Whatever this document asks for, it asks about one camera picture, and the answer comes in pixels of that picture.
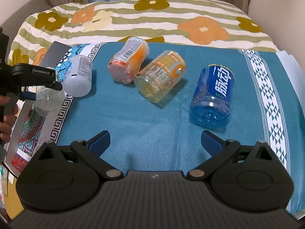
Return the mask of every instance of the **geometric pattern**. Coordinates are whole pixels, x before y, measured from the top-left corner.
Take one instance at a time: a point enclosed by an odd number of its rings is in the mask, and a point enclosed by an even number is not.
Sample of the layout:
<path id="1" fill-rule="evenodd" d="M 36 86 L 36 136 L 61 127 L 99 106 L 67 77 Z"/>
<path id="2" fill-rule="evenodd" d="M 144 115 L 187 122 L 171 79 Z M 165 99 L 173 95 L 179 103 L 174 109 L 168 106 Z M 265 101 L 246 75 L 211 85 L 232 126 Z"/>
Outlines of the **geometric pattern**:
<path id="1" fill-rule="evenodd" d="M 247 61 L 259 100 L 265 141 L 290 174 L 290 152 L 284 111 L 266 61 L 254 50 L 238 50 Z"/>
<path id="2" fill-rule="evenodd" d="M 55 143 L 58 140 L 59 133 L 63 126 L 63 122 L 66 118 L 66 115 L 68 113 L 72 100 L 73 100 L 73 96 L 71 96 L 71 95 L 66 96 L 66 98 L 63 101 L 63 106 L 62 106 L 61 110 L 59 111 L 58 116 L 55 120 L 53 129 L 52 129 L 51 135 L 50 135 L 50 140 L 53 140 Z"/>
<path id="3" fill-rule="evenodd" d="M 91 51 L 90 51 L 90 53 L 88 55 L 88 58 L 91 61 L 94 60 L 94 58 L 97 55 L 99 49 L 104 44 L 106 44 L 106 43 L 99 43 L 99 44 L 96 44 L 94 47 L 92 47 L 92 49 L 91 49 Z M 67 54 L 60 61 L 60 63 L 62 63 L 61 64 L 61 75 L 62 75 L 61 80 L 63 80 L 63 77 L 64 77 L 64 75 L 65 75 L 65 73 L 67 71 L 67 68 L 63 68 L 62 67 L 62 66 L 64 66 L 64 63 L 70 62 L 70 58 L 71 57 L 73 57 L 75 55 L 78 55 L 78 54 L 81 54 L 81 50 L 86 45 L 89 45 L 89 44 L 82 44 L 82 45 L 75 45 L 75 46 L 73 46 L 72 48 L 70 48 L 70 50 L 67 52 Z M 60 112 L 58 113 L 57 119 L 55 120 L 53 129 L 52 129 L 51 135 L 50 135 L 50 140 L 53 140 L 55 143 L 58 140 L 61 128 L 62 128 L 63 123 L 65 121 L 65 118 L 66 118 L 66 115 L 68 113 L 68 110 L 69 110 L 69 108 L 71 106 L 72 100 L 73 100 L 73 96 L 71 96 L 71 95 L 67 95 L 66 96 L 65 100 L 63 101 L 62 108 L 61 108 Z"/>

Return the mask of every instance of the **bottle bottom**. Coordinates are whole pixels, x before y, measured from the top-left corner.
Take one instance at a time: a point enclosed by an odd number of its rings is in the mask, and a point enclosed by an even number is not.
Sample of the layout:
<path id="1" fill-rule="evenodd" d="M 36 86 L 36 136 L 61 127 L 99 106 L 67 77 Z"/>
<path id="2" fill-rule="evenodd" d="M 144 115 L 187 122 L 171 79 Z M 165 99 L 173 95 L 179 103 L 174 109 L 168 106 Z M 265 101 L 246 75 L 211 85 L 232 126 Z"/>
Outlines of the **bottle bottom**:
<path id="1" fill-rule="evenodd" d="M 73 76 L 66 78 L 61 84 L 68 95 L 83 97 L 91 91 L 92 80 L 85 76 Z"/>
<path id="2" fill-rule="evenodd" d="M 135 86 L 138 88 L 141 95 L 143 95 L 147 100 L 152 103 L 158 103 L 163 98 L 162 90 L 159 87 L 154 87 L 149 83 L 148 79 L 141 77 L 134 78 Z"/>
<path id="3" fill-rule="evenodd" d="M 189 116 L 194 124 L 207 129 L 219 129 L 225 127 L 230 119 L 231 113 L 223 113 L 209 106 L 194 106 L 189 109 Z"/>
<path id="4" fill-rule="evenodd" d="M 36 112 L 43 117 L 46 117 L 49 112 L 60 110 L 62 107 L 62 100 L 54 100 L 49 97 L 42 97 L 36 99 Z"/>
<path id="5" fill-rule="evenodd" d="M 111 73 L 111 77 L 113 80 L 119 83 L 128 84 L 132 82 L 133 77 L 126 73 L 124 67 L 117 64 L 108 65 L 108 71 Z"/>

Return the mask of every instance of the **clear plastic bottle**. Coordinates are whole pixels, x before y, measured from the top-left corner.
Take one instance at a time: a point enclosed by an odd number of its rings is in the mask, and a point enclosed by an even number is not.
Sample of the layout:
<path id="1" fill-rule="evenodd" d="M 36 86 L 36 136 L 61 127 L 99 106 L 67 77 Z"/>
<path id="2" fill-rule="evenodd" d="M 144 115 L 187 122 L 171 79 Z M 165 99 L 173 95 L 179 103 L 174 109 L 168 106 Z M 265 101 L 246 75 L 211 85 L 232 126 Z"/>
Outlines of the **clear plastic bottle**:
<path id="1" fill-rule="evenodd" d="M 140 93 L 153 103 L 164 96 L 186 75 L 184 59 L 174 51 L 164 51 L 135 77 Z"/>
<path id="2" fill-rule="evenodd" d="M 92 61 L 85 55 L 73 56 L 70 61 L 62 82 L 63 90 L 71 96 L 85 96 L 92 86 Z"/>
<path id="3" fill-rule="evenodd" d="M 47 88 L 45 86 L 37 86 L 35 110 L 43 117 L 49 112 L 60 110 L 64 100 L 64 92 Z"/>
<path id="4" fill-rule="evenodd" d="M 229 68 L 217 64 L 204 68 L 189 108 L 191 121 L 208 129 L 225 127 L 231 119 L 233 86 Z"/>
<path id="5" fill-rule="evenodd" d="M 139 37 L 130 37 L 123 48 L 110 59 L 108 71 L 115 81 L 131 83 L 148 55 L 147 42 Z"/>

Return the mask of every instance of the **orange flower pattern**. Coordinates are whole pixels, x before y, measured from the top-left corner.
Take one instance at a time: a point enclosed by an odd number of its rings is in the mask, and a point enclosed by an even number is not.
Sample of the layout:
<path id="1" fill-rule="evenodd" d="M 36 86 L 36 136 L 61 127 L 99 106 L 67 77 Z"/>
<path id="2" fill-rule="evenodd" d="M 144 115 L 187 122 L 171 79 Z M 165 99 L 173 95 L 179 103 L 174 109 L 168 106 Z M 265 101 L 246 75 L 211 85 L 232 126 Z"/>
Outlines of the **orange flower pattern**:
<path id="1" fill-rule="evenodd" d="M 71 19 L 71 23 L 85 23 L 91 21 L 94 17 L 95 6 L 88 6 L 76 11 Z"/>
<path id="2" fill-rule="evenodd" d="M 48 49 L 47 48 L 41 48 L 37 51 L 36 55 L 35 55 L 35 60 L 33 62 L 33 65 L 39 65 L 40 62 L 42 61 L 43 57 L 45 56 L 45 54 L 47 53 Z"/>
<path id="3" fill-rule="evenodd" d="M 245 17 L 236 17 L 236 20 L 238 20 L 240 22 L 238 24 L 238 26 L 245 31 L 248 31 L 248 32 L 251 32 L 251 33 L 260 33 L 260 32 L 263 33 L 264 32 L 262 27 L 257 25 L 251 19 L 248 19 L 248 18 L 245 18 Z"/>
<path id="4" fill-rule="evenodd" d="M 226 40 L 229 33 L 218 22 L 198 16 L 178 25 L 178 29 L 189 33 L 189 40 L 199 45 L 208 45 L 214 40 Z"/>
<path id="5" fill-rule="evenodd" d="M 137 11 L 144 11 L 148 9 L 162 10 L 170 6 L 168 0 L 139 0 L 135 5 L 134 9 Z"/>

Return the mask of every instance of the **finger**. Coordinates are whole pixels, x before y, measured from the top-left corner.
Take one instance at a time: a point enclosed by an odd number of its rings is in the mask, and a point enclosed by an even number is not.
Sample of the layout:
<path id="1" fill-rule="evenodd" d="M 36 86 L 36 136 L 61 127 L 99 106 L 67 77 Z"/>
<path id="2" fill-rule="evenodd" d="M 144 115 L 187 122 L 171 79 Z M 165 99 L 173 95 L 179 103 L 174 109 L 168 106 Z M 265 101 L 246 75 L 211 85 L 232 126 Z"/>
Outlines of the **finger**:
<path id="1" fill-rule="evenodd" d="M 10 98 L 8 96 L 0 95 L 0 106 L 4 106 L 9 102 Z"/>
<path id="2" fill-rule="evenodd" d="M 18 113 L 18 106 L 17 106 L 17 104 L 13 108 L 13 114 L 15 115 L 16 113 Z"/>
<path id="3" fill-rule="evenodd" d="M 3 120 L 7 125 L 10 125 L 11 127 L 16 122 L 16 116 L 15 115 L 5 115 Z"/>
<path id="4" fill-rule="evenodd" d="M 0 122 L 0 131 L 6 134 L 12 133 L 12 127 L 7 125 L 6 123 Z"/>
<path id="5" fill-rule="evenodd" d="M 6 133 L 0 133 L 0 138 L 4 141 L 4 143 L 8 143 L 10 141 L 11 136 Z"/>

